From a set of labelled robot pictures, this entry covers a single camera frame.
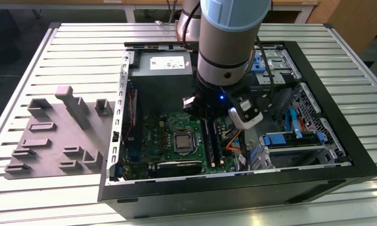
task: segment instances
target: white label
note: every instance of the white label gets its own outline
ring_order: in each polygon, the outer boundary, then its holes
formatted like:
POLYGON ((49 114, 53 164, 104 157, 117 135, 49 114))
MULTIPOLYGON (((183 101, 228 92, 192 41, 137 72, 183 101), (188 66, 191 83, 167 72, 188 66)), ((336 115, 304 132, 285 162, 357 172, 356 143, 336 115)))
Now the white label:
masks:
POLYGON ((160 56, 151 58, 151 70, 184 69, 183 56, 160 56))
POLYGON ((104 3, 121 3, 121 0, 103 0, 104 3))
POLYGON ((244 102, 240 103, 240 107, 241 107, 241 110, 245 112, 247 110, 251 109, 252 107, 252 104, 251 104, 251 101, 247 99, 244 102))
POLYGON ((243 155, 239 156, 239 161, 243 163, 243 165, 245 165, 245 158, 243 155))

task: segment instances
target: red wire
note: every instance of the red wire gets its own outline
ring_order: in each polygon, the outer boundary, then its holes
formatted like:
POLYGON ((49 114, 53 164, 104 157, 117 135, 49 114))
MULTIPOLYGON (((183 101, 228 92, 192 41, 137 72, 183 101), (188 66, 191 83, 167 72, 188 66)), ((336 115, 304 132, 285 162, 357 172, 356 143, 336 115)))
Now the red wire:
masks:
POLYGON ((128 93, 128 99, 129 99, 129 109, 131 109, 131 127, 128 128, 124 141, 127 141, 128 135, 131 134, 132 127, 133 127, 133 104, 132 104, 132 94, 128 93))
POLYGON ((228 147, 228 150, 231 150, 231 151, 237 151, 237 152, 241 153, 241 150, 240 150, 239 148, 236 148, 236 147, 228 147))

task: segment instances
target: gray fixture plate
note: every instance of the gray fixture plate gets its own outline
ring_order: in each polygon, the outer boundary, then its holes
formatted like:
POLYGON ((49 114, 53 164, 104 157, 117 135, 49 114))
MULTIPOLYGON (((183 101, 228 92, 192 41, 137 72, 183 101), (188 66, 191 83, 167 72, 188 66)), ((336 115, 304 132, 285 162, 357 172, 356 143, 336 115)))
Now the gray fixture plate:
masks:
MULTIPOLYGON (((115 102, 109 102, 112 109, 115 109, 115 102)), ((69 115, 64 104, 51 104, 53 108, 44 109, 49 118, 39 118, 31 116, 28 125, 24 130, 21 140, 17 145, 17 150, 23 149, 21 144, 24 140, 44 140, 49 139, 51 144, 47 146, 29 147, 36 154, 27 158, 12 158, 11 165, 25 164, 31 168, 20 170, 19 173, 5 173, 7 179, 21 178, 41 178, 53 176, 69 176, 100 173, 100 167, 88 168, 83 162, 84 151, 95 158, 97 151, 104 155, 109 148, 112 115, 99 117, 95 110, 95 103, 87 103, 88 112, 85 114, 91 128, 83 130, 69 115), (55 129, 31 132, 31 125, 53 122, 55 129), (76 154, 67 154, 64 148, 80 146, 83 151, 76 154), (72 162, 77 161, 75 169, 60 169, 60 163, 65 166, 72 166, 72 162)))

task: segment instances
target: black cable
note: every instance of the black cable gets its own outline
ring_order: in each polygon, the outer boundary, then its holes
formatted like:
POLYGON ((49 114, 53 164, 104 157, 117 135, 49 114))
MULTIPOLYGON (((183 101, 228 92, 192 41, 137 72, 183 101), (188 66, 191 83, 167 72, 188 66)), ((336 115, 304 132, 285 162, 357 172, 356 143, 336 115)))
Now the black cable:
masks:
POLYGON ((263 57, 263 60, 264 60, 265 69, 267 69, 267 73, 268 73, 268 76, 269 76, 269 83, 271 83, 269 100, 272 100, 273 95, 275 95, 275 80, 273 80, 273 76, 272 76, 272 72, 271 72, 271 69, 269 69, 268 60, 267 60, 267 56, 265 56, 265 52, 264 52, 264 47, 261 45, 261 41, 260 41, 259 36, 257 36, 257 44, 259 44, 259 47, 260 47, 260 50, 261 50, 261 57, 263 57))
POLYGON ((164 14, 164 16, 161 18, 161 21, 165 19, 165 17, 168 16, 169 12, 172 13, 169 0, 167 0, 167 2, 168 2, 168 10, 167 10, 167 13, 164 14))
POLYGON ((188 27, 189 27, 191 19, 193 18, 195 13, 196 13, 196 11, 197 11, 199 7, 200 7, 200 1, 199 1, 199 3, 197 3, 197 5, 196 5, 196 7, 193 8, 193 10, 192 10, 192 12, 191 12, 191 14, 189 14, 189 17, 188 17, 187 23, 184 24, 183 37, 181 37, 181 41, 183 41, 183 46, 184 46, 184 48, 188 48, 188 46, 189 46, 189 45, 188 45, 188 43, 187 43, 187 33, 188 33, 188 27))

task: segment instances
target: wooden desk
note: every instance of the wooden desk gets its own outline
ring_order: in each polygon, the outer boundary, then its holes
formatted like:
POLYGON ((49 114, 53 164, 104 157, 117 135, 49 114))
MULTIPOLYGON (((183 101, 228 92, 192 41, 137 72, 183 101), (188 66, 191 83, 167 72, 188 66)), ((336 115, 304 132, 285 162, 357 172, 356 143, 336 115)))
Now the wooden desk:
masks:
MULTIPOLYGON (((177 9, 181 9, 183 0, 177 0, 177 9)), ((295 23, 308 21, 313 7, 320 0, 273 0, 275 11, 297 11, 295 23)), ((0 0, 4 9, 123 9, 127 22, 135 23, 136 9, 168 9, 167 0, 0 0)))

